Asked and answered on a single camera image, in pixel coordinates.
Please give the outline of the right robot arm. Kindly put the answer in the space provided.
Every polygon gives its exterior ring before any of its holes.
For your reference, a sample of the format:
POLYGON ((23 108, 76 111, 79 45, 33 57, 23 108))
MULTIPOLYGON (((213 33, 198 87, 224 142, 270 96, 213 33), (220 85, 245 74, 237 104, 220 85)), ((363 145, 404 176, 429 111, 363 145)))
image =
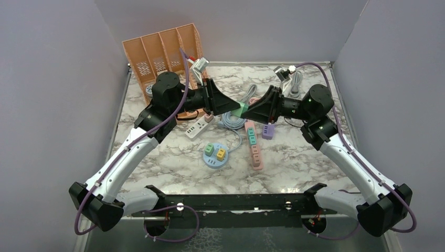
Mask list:
POLYGON ((311 214, 330 209, 347 215, 379 237, 408 215, 412 190, 381 174, 353 148, 327 115, 333 107, 332 94, 324 85, 312 86, 302 100, 287 98, 280 88, 270 86, 241 116, 264 124, 275 123, 279 117, 302 120, 304 139, 333 161, 359 190, 359 194, 348 194, 319 183, 305 191, 303 208, 311 214))

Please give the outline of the teal usb charger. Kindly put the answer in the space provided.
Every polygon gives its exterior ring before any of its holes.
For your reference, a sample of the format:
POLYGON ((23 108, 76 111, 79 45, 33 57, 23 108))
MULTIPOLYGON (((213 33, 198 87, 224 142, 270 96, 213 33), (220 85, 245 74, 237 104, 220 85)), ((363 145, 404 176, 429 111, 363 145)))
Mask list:
POLYGON ((249 128, 247 128, 247 135, 248 135, 248 137, 250 138, 250 137, 254 137, 256 134, 255 134, 255 130, 254 130, 254 128, 253 127, 249 127, 249 128))
POLYGON ((257 138, 255 135, 248 136, 249 145, 253 146, 257 144, 257 138))

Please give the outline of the yellow usb charger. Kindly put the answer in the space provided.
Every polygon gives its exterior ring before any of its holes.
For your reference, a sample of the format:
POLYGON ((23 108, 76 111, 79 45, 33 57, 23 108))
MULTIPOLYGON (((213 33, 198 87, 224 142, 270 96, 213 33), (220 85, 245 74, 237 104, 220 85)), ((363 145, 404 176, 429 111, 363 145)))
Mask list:
POLYGON ((220 148, 216 154, 216 160, 222 162, 226 156, 226 149, 220 148))

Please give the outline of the pink usb charger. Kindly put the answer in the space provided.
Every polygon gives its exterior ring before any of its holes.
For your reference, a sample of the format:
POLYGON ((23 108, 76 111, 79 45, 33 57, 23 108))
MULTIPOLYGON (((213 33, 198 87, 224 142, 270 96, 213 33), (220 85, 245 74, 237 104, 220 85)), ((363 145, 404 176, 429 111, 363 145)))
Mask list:
POLYGON ((212 114, 205 114, 204 115, 204 121, 206 123, 211 123, 214 119, 214 116, 212 114))
POLYGON ((254 167, 258 167, 261 165, 262 159, 260 155, 254 155, 252 156, 252 165, 254 167))
POLYGON ((259 152, 260 152, 260 151, 259 151, 259 147, 258 147, 256 144, 250 146, 250 153, 251 153, 251 156, 258 155, 259 152))

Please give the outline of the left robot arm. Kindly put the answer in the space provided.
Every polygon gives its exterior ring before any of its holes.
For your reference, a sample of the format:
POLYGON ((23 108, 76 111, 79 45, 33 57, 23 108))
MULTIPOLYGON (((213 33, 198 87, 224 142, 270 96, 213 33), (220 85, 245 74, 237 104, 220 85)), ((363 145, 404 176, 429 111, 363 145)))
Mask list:
POLYGON ((203 109, 207 114, 220 115, 240 108, 240 103, 223 94, 212 79, 190 89, 181 83, 178 74, 166 71, 152 85, 152 99, 139 114, 124 143, 95 175, 84 183, 75 182, 69 195, 77 209, 74 230, 84 235, 92 228, 106 232, 123 216, 148 211, 159 215, 165 202, 149 187, 121 193, 121 187, 141 161, 153 151, 177 125, 176 116, 184 111, 203 109), (91 228, 79 229, 80 218, 92 222, 91 228))

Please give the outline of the green usb charger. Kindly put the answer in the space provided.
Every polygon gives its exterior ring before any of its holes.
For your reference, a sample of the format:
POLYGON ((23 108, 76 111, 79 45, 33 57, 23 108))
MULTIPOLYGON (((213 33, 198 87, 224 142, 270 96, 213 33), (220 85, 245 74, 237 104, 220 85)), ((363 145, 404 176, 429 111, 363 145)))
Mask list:
POLYGON ((215 150, 214 145, 212 143, 208 143, 204 149, 204 153, 206 156, 212 156, 214 150, 215 150))

